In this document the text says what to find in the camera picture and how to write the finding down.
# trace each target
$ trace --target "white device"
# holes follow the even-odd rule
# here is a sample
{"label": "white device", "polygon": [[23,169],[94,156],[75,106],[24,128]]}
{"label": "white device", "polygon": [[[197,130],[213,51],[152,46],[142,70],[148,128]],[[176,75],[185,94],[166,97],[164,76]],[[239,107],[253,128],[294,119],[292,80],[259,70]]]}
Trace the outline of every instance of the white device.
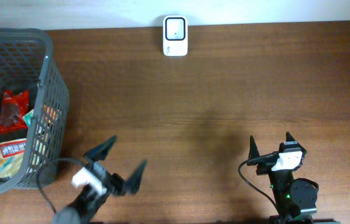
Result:
{"label": "white device", "polygon": [[184,16],[167,16],[162,22],[163,54],[184,56],[188,52],[188,23]]}
{"label": "white device", "polygon": [[75,188],[89,184],[99,195],[104,195],[107,192],[107,188],[103,187],[103,183],[84,167],[73,176],[71,184]]}
{"label": "white device", "polygon": [[[285,142],[284,144],[297,144],[297,142]],[[279,158],[277,159],[275,165],[272,167],[272,171],[294,169],[300,164],[301,160],[301,151],[279,153]]]}

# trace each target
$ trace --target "robotic arm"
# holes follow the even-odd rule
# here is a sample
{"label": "robotic arm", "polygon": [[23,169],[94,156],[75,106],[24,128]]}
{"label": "robotic arm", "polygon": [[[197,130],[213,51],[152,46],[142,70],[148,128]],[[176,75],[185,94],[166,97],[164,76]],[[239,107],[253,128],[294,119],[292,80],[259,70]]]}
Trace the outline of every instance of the robotic arm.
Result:
{"label": "robotic arm", "polygon": [[84,185],[83,190],[71,204],[55,214],[52,224],[89,223],[110,195],[123,196],[127,193],[132,195],[137,193],[147,161],[142,161],[127,180],[118,174],[110,174],[98,162],[105,160],[115,140],[116,136],[113,136],[83,156],[89,163],[75,174],[72,180],[75,187]]}
{"label": "robotic arm", "polygon": [[[317,212],[318,184],[304,178],[295,180],[292,175],[292,172],[303,165],[302,160],[306,153],[306,149],[289,132],[286,134],[286,141],[280,144],[279,151],[263,156],[260,156],[257,150],[254,137],[250,138],[248,160],[239,166],[239,174],[247,184],[265,195],[277,209],[279,215],[269,218],[272,224],[340,224],[334,221],[314,221],[311,217]],[[241,174],[241,167],[244,164],[257,166],[257,175],[269,175],[275,202],[245,179]]]}

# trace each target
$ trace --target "wooden table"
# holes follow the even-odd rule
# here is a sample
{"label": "wooden table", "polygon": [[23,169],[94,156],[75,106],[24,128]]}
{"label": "wooden table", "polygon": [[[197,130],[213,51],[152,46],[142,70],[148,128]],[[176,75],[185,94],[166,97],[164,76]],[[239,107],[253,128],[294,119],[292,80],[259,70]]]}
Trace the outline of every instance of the wooden table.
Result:
{"label": "wooden table", "polygon": [[[261,154],[285,132],[307,149],[296,177],[320,185],[316,218],[350,223],[350,22],[189,28],[186,57],[165,57],[161,28],[49,31],[70,90],[62,156],[81,158],[114,134],[103,162],[126,177],[149,164],[140,192],[109,198],[94,220],[205,223],[275,215],[237,167],[249,136]],[[78,167],[45,190],[57,208],[78,194]],[[269,195],[267,176],[246,177]],[[36,190],[0,195],[0,223],[48,223]]]}

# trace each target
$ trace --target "red snack bag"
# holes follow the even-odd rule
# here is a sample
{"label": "red snack bag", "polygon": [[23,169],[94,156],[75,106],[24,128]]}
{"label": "red snack bag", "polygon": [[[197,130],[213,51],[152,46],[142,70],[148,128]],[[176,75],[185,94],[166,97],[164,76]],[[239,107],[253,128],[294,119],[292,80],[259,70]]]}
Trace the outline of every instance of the red snack bag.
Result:
{"label": "red snack bag", "polygon": [[23,116],[29,110],[29,91],[13,95],[11,90],[3,92],[0,114],[0,134],[27,129]]}

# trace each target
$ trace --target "yellow package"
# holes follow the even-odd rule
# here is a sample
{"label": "yellow package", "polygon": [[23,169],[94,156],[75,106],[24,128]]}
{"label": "yellow package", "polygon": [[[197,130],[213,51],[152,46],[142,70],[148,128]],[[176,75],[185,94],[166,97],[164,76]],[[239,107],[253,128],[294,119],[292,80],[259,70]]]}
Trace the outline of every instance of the yellow package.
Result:
{"label": "yellow package", "polygon": [[0,178],[8,179],[17,173],[23,160],[25,142],[17,139],[0,143]]}

